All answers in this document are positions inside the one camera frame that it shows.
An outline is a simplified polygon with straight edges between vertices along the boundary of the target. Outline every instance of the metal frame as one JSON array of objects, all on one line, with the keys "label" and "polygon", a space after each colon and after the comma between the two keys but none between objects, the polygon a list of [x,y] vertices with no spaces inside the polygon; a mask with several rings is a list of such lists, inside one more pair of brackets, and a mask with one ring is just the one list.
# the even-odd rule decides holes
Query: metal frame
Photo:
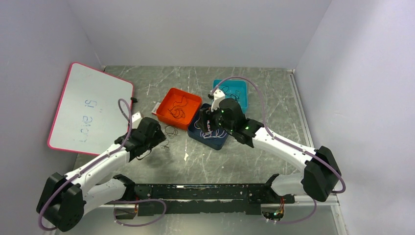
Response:
[{"label": "metal frame", "polygon": [[[304,109],[302,108],[302,103],[301,103],[301,99],[300,99],[300,94],[298,92],[297,89],[297,84],[295,81],[295,77],[294,77],[294,70],[288,71],[288,76],[290,77],[290,83],[291,83],[291,88],[293,89],[294,92],[294,99],[297,102],[297,110],[301,119],[301,125],[303,127],[304,130],[304,135],[305,135],[305,141],[307,143],[308,146],[310,147],[314,147],[314,143],[313,140],[311,138],[311,133],[310,133],[310,129],[308,127],[308,123],[307,123],[307,119],[305,118],[305,113],[304,113]],[[295,204],[287,204],[286,206],[311,206],[313,205],[313,201],[311,200],[310,197],[307,196],[295,196],[296,199],[296,203]],[[342,215],[342,211],[340,209],[340,203],[339,200],[337,198],[336,194],[332,194],[329,196],[329,198],[327,199],[327,201],[325,201],[324,203],[321,202],[317,202],[317,206],[318,205],[325,205],[325,206],[331,206],[331,210],[333,212],[333,219],[334,219],[334,223],[336,225],[337,228],[337,232],[339,235],[347,235],[347,228],[346,228],[346,224]]]}]

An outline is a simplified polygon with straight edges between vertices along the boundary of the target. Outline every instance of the cable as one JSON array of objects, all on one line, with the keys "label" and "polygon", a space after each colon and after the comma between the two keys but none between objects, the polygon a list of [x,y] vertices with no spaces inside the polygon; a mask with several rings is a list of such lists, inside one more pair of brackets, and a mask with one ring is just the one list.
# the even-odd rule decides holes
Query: cable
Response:
[{"label": "cable", "polygon": [[[167,128],[168,127],[172,127],[173,128],[173,131],[172,132],[168,132],[167,131]],[[170,125],[167,125],[165,128],[164,128],[164,132],[166,133],[166,135],[167,136],[169,136],[171,139],[172,138],[174,138],[174,137],[176,137],[177,135],[178,135],[178,131],[177,131],[177,129],[174,127],[174,126],[170,126]]]},{"label": "cable", "polygon": [[[186,104],[185,105],[174,105],[174,103],[180,103],[180,104],[182,104],[183,103],[183,98],[186,100]],[[181,100],[181,102],[177,102],[177,101],[174,101],[173,102],[173,108],[171,108],[171,109],[168,109],[168,111],[169,111],[169,113],[175,118],[175,119],[180,119],[180,118],[185,118],[186,117],[186,114],[184,113],[184,111],[183,111],[183,109],[182,108],[180,108],[180,107],[184,107],[184,106],[186,106],[187,105],[187,98],[183,95],[182,96],[182,100]]]},{"label": "cable", "polygon": [[170,149],[170,147],[169,147],[169,143],[170,143],[170,140],[165,140],[165,141],[167,141],[167,144],[162,144],[162,145],[160,145],[160,147],[161,148],[164,148],[164,149]]},{"label": "cable", "polygon": [[[125,112],[122,110],[122,107],[121,107],[121,103],[120,102],[123,102],[126,106],[127,106],[127,110],[128,110],[128,116],[125,114]],[[129,107],[129,105],[128,105],[128,103],[125,101],[125,99],[119,99],[118,100],[118,107],[119,107],[119,109],[121,110],[121,113],[122,113],[122,115],[128,120],[128,122],[129,123],[132,123],[133,121],[133,118],[132,118],[132,114],[131,114],[131,108]],[[128,125],[128,132],[127,132],[127,135],[125,136],[125,139],[124,139],[124,141],[121,143],[121,145],[117,148],[117,149],[115,149],[115,150],[113,150],[113,151],[111,151],[110,153],[108,153],[108,154],[105,154],[105,155],[103,155],[103,156],[101,156],[100,158],[98,158],[98,159],[96,159],[95,161],[93,161],[91,164],[89,164],[88,166],[86,166],[83,170],[81,170],[78,174],[76,174],[76,175],[74,175],[74,176],[72,176],[71,178],[69,178],[68,180],[66,180],[66,182],[64,182],[52,195],[51,195],[51,197],[46,201],[46,203],[43,205],[43,207],[42,207],[42,209],[40,210],[40,212],[39,212],[39,217],[38,217],[38,225],[39,225],[39,227],[42,229],[42,230],[44,230],[44,231],[53,231],[53,230],[55,230],[55,229],[57,229],[56,227],[53,227],[53,228],[47,228],[47,227],[45,227],[43,224],[42,224],[42,218],[43,218],[43,215],[45,214],[45,211],[46,211],[46,209],[49,207],[49,205],[50,205],[50,203],[53,201],[53,199],[55,199],[55,197],[70,183],[70,182],[72,182],[73,180],[75,180],[77,177],[81,177],[82,176],[82,174],[83,173],[85,173],[87,170],[89,170],[89,169],[91,169],[92,167],[94,167],[98,162],[100,162],[100,161],[102,161],[103,159],[105,159],[105,158],[107,158],[107,157],[109,157],[109,156],[111,156],[111,155],[113,155],[114,153],[116,153],[116,152],[118,152],[118,151],[120,151],[123,147],[124,147],[124,145],[125,145],[125,143],[126,143],[126,141],[128,140],[128,138],[130,137],[130,134],[131,134],[131,125]]]},{"label": "cable", "polygon": [[[283,139],[280,139],[280,138],[278,138],[278,137],[276,137],[276,136],[274,136],[273,134],[272,134],[272,132],[271,132],[271,130],[268,128],[268,124],[267,124],[267,119],[266,119],[266,112],[265,112],[265,104],[264,104],[264,98],[263,98],[263,95],[262,95],[262,92],[259,90],[259,87],[253,82],[253,81],[251,81],[251,80],[249,80],[249,79],[247,79],[247,78],[245,78],[245,77],[241,77],[241,76],[232,76],[232,77],[228,77],[228,78],[225,78],[225,79],[223,79],[222,81],[220,81],[217,85],[216,85],[216,87],[215,88],[213,88],[213,90],[211,90],[210,91],[210,94],[211,95],[213,95],[213,93],[215,92],[215,90],[217,90],[218,89],[218,87],[223,83],[223,82],[225,82],[225,81],[227,81],[227,80],[229,80],[229,79],[232,79],[232,78],[239,78],[239,79],[243,79],[243,80],[245,80],[245,81],[247,81],[247,82],[249,82],[249,83],[251,83],[251,85],[253,85],[253,87],[255,88],[255,90],[256,90],[256,92],[258,92],[258,95],[259,95],[259,99],[260,99],[260,101],[261,101],[261,106],[262,106],[262,122],[263,122],[263,124],[264,124],[264,128],[265,128],[265,130],[268,132],[268,134],[273,138],[273,139],[275,139],[275,140],[277,140],[277,141],[279,141],[279,142],[281,142],[281,143],[283,143],[283,144],[285,144],[285,145],[287,145],[287,146],[290,146],[290,147],[292,147],[293,149],[295,149],[295,150],[298,150],[298,151],[300,151],[301,153],[303,152],[303,149],[302,148],[300,148],[300,147],[297,147],[297,146],[295,146],[295,145],[293,145],[293,144],[291,144],[291,143],[289,143],[289,142],[287,142],[287,141],[285,141],[285,140],[283,140]],[[339,191],[332,191],[333,193],[343,193],[345,190],[346,190],[346,184],[345,184],[345,181],[343,180],[343,178],[341,177],[341,175],[333,168],[333,167],[331,167],[328,163],[326,163],[325,161],[323,161],[321,158],[319,158],[319,157],[317,157],[316,155],[314,155],[314,154],[312,154],[312,153],[310,153],[310,152],[308,152],[308,151],[304,151],[304,153],[305,154],[307,154],[308,156],[310,156],[310,157],[312,157],[312,158],[314,158],[314,159],[316,159],[319,163],[321,163],[321,164],[323,164],[325,167],[327,167],[331,172],[333,172],[333,174],[339,179],[339,181],[342,183],[342,189],[341,190],[339,190]]]},{"label": "cable", "polygon": [[225,94],[225,96],[229,97],[229,98],[233,98],[234,100],[236,100],[236,102],[239,101],[239,98],[241,96],[241,92],[236,90],[235,94],[232,93],[228,93],[229,91],[229,87],[228,86],[222,86],[221,91]]},{"label": "cable", "polygon": [[155,198],[152,198],[152,199],[144,199],[144,200],[137,200],[137,201],[112,201],[112,202],[113,203],[119,203],[119,204],[131,204],[131,203],[143,203],[143,202],[159,202],[159,203],[163,204],[163,206],[164,206],[163,213],[161,213],[161,215],[158,218],[156,218],[155,220],[150,221],[150,222],[145,223],[145,224],[125,224],[125,223],[121,223],[121,222],[119,222],[117,220],[116,215],[115,215],[115,210],[114,210],[114,213],[113,213],[114,214],[114,222],[117,223],[117,224],[119,224],[119,225],[126,226],[126,227],[143,227],[143,226],[147,226],[147,225],[150,225],[150,224],[154,224],[157,221],[159,221],[161,218],[163,218],[163,216],[166,215],[166,211],[167,211],[167,205],[166,205],[166,203],[163,200],[155,199]]},{"label": "cable", "polygon": [[[200,130],[200,128],[196,125],[196,123],[197,123],[199,120],[200,120],[200,117],[199,117],[199,119],[197,119],[197,121],[195,121],[195,123],[193,124],[193,126],[194,126],[196,129],[198,129],[198,130]],[[226,135],[227,135],[227,132],[226,132],[225,130],[223,130],[223,132],[222,132],[221,134],[219,134],[219,129],[217,129],[217,130],[215,131],[215,135],[214,135],[214,136],[212,136],[212,131],[209,131],[209,132],[207,132],[207,133],[204,133],[203,131],[200,131],[200,137],[202,137],[203,139],[209,139],[209,138],[224,138]]]}]

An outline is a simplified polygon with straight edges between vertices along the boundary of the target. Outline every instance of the orange bin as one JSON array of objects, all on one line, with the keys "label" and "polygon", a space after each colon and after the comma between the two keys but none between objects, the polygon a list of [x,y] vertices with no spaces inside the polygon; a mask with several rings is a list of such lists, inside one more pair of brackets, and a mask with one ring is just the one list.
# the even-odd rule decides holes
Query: orange bin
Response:
[{"label": "orange bin", "polygon": [[158,107],[156,115],[159,121],[187,130],[201,105],[200,96],[171,88]]}]

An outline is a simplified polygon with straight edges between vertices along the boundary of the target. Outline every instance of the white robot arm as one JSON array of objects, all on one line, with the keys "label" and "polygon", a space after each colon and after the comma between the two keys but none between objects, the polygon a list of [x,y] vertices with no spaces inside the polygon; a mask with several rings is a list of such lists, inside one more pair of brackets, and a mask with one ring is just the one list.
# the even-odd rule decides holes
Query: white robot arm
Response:
[{"label": "white robot arm", "polygon": [[[143,118],[139,113],[133,115],[132,132],[125,145],[116,153],[126,136],[119,137],[107,151],[91,160],[82,167],[62,176],[58,173],[51,175],[46,181],[44,190],[37,206],[37,212],[65,232],[73,228],[83,215],[91,210],[114,200],[131,201],[139,192],[135,187],[146,190],[139,195],[140,200],[145,198],[162,199],[170,206],[168,213],[195,212],[204,202],[229,200],[218,206],[204,207],[203,212],[245,212],[256,214],[260,204],[293,203],[293,194],[308,194],[317,201],[325,201],[338,181],[338,177],[327,168],[330,166],[339,175],[339,168],[331,151],[322,146],[320,149],[303,146],[284,138],[256,120],[245,118],[239,104],[232,98],[225,98],[221,90],[217,90],[211,108],[200,110],[200,119],[196,123],[207,133],[222,128],[238,142],[252,148],[259,148],[276,154],[299,170],[291,175],[275,174],[264,184],[226,184],[226,185],[136,185],[123,175],[117,175],[108,182],[96,185],[105,176],[120,166],[127,164],[134,158],[139,160],[146,156],[146,151],[166,139],[159,123],[149,117]],[[316,161],[310,153],[325,162]],[[44,205],[63,184],[67,184],[52,203]],[[197,201],[197,204],[186,203],[179,207],[175,202]]]}]

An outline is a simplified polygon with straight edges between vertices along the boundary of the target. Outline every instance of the metal table surface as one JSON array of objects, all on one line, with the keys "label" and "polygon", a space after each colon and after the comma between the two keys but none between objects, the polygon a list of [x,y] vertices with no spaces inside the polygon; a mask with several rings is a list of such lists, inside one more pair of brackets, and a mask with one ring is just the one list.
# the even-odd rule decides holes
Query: metal table surface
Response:
[{"label": "metal table surface", "polygon": [[[242,75],[252,79],[262,90],[266,102],[269,127],[293,141],[309,145],[304,119],[298,104],[292,77],[283,69],[216,68],[216,67],[139,67],[107,66],[105,72],[133,82],[138,104],[133,111],[154,117],[151,110],[161,102],[171,87],[200,95],[205,103],[214,79]],[[259,97],[252,86],[246,117],[262,121]],[[74,168],[85,164],[93,156],[80,154]],[[131,161],[112,172],[106,179],[122,173],[136,183],[264,183],[272,174],[291,174],[296,170],[279,157],[241,145],[229,137],[220,151],[213,150],[187,136],[183,130],[170,139],[170,149],[156,147],[142,161]],[[285,221],[303,218],[312,210],[307,196],[296,196],[295,204],[287,205]],[[295,225],[276,225],[259,220],[261,215],[244,213],[168,214],[158,223],[141,228],[129,228],[113,222],[113,208],[102,206],[84,216],[80,223],[64,234],[346,234],[337,197],[318,203],[317,212],[308,220]],[[139,216],[125,223],[143,223],[155,216]]]},{"label": "metal table surface", "polygon": [[[131,81],[135,89],[134,97],[138,99],[138,103],[133,105],[133,112],[140,111],[145,117],[155,119],[152,109],[172,87],[199,95],[204,103],[210,103],[207,94],[214,79],[231,75],[250,78],[264,94],[269,127],[284,137],[307,144],[299,105],[285,69],[107,66],[105,72]],[[259,96],[251,85],[248,85],[248,91],[246,117],[262,121]],[[178,129],[176,137],[169,140],[169,149],[157,146],[145,159],[131,161],[104,180],[121,173],[136,183],[264,183],[272,174],[295,172],[293,166],[278,156],[241,145],[230,136],[219,151],[191,139],[181,129]],[[74,168],[92,158],[79,154]]]}]

